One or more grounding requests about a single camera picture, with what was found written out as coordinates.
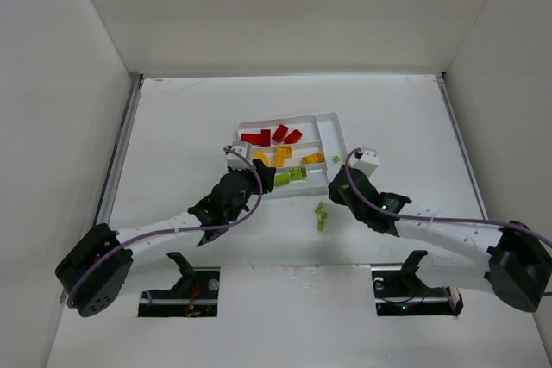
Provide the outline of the yellow rounded lego piece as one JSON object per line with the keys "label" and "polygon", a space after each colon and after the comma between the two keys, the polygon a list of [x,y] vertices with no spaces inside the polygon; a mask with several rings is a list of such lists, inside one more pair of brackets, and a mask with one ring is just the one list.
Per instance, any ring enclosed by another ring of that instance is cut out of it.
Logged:
{"label": "yellow rounded lego piece", "polygon": [[258,159],[260,160],[265,166],[269,167],[270,166],[270,161],[267,157],[267,155],[263,152],[256,152],[254,153],[253,155],[253,159]]}

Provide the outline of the lime green lego brick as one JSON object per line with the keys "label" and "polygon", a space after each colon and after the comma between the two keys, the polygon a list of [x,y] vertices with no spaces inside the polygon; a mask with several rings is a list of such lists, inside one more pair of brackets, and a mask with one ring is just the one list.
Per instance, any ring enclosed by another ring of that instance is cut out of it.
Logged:
{"label": "lime green lego brick", "polygon": [[276,174],[274,176],[274,186],[280,187],[283,185],[288,185],[291,182],[291,177],[288,172],[283,172],[280,174]]}

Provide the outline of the yellow and red lego stack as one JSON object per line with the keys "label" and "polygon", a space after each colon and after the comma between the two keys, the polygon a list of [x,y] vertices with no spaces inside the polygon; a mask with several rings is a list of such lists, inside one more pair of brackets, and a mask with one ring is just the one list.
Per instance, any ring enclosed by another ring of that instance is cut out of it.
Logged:
{"label": "yellow and red lego stack", "polygon": [[290,146],[277,147],[273,158],[273,166],[276,168],[282,168],[285,166],[285,162],[291,157],[292,148]]}

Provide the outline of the lime green studded brick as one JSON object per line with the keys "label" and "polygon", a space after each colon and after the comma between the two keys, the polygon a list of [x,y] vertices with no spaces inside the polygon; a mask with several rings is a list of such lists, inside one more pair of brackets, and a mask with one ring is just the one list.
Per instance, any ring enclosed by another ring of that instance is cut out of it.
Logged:
{"label": "lime green studded brick", "polygon": [[307,170],[305,167],[293,167],[289,170],[291,181],[304,181],[307,179]]}

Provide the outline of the yellow lego brick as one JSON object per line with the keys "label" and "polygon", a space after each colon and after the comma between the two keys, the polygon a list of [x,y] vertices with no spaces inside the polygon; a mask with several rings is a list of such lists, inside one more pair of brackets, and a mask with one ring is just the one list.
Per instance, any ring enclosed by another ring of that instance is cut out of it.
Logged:
{"label": "yellow lego brick", "polygon": [[301,163],[303,165],[320,164],[323,162],[324,162],[324,156],[320,152],[308,154],[301,158]]}

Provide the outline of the red curved lego piece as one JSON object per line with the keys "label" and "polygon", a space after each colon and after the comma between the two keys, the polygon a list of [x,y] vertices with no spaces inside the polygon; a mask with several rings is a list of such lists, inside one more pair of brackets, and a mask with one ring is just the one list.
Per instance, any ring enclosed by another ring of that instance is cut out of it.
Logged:
{"label": "red curved lego piece", "polygon": [[289,128],[286,125],[280,124],[272,135],[272,141],[281,143],[287,136]]}

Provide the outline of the white divided tray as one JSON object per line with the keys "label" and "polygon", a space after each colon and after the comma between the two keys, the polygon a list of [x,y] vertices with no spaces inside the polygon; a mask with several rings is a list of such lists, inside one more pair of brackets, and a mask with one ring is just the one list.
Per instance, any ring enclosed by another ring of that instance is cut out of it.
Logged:
{"label": "white divided tray", "polygon": [[[299,142],[291,145],[292,157],[285,162],[284,167],[278,168],[276,173],[289,172],[293,167],[303,166],[307,170],[307,179],[291,181],[288,185],[276,187],[267,195],[267,198],[325,195],[328,191],[329,182],[337,174],[346,152],[337,113],[329,112],[283,119],[243,122],[237,126],[237,137],[240,138],[242,133],[259,133],[262,129],[270,129],[273,134],[280,124],[286,125],[289,132],[298,129],[303,133],[303,137]],[[317,152],[324,156],[323,163],[313,165],[303,165],[301,163],[302,157]],[[336,155],[340,157],[339,162],[333,161],[333,157]]]}

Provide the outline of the red rounded lego brick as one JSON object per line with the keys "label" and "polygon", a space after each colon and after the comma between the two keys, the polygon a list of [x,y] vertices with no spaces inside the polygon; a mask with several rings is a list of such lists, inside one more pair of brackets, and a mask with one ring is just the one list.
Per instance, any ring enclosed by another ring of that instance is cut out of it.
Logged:
{"label": "red rounded lego brick", "polygon": [[286,145],[295,144],[299,142],[302,137],[303,137],[303,133],[298,129],[294,129],[283,139],[283,142]]}

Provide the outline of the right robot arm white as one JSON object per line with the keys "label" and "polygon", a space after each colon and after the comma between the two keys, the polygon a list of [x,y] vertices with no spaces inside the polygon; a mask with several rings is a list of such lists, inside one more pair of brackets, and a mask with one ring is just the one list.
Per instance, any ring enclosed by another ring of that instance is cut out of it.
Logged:
{"label": "right robot arm white", "polygon": [[429,210],[404,214],[409,197],[379,192],[364,172],[347,166],[329,184],[329,199],[374,232],[448,251],[445,257],[414,251],[403,263],[404,272],[429,288],[486,292],[528,313],[548,295],[551,242],[520,222],[440,217]]}

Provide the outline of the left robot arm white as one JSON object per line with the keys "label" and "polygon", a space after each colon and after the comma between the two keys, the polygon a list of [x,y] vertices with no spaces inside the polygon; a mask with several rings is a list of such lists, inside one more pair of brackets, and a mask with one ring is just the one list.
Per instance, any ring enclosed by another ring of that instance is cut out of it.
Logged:
{"label": "left robot arm white", "polygon": [[275,168],[255,159],[244,170],[229,170],[209,195],[168,221],[122,230],[97,224],[54,271],[67,307],[90,317],[127,293],[196,297],[200,283],[185,245],[198,234],[198,245],[205,246],[245,222],[256,210],[249,199],[270,193],[275,175]]}

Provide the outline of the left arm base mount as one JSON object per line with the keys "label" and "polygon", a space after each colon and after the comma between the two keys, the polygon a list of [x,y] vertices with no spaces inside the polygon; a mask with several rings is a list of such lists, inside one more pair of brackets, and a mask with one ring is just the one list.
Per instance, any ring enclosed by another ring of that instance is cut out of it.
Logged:
{"label": "left arm base mount", "polygon": [[217,317],[220,288],[219,267],[192,267],[177,252],[167,254],[179,268],[179,279],[167,290],[141,293],[138,317],[206,318]]}

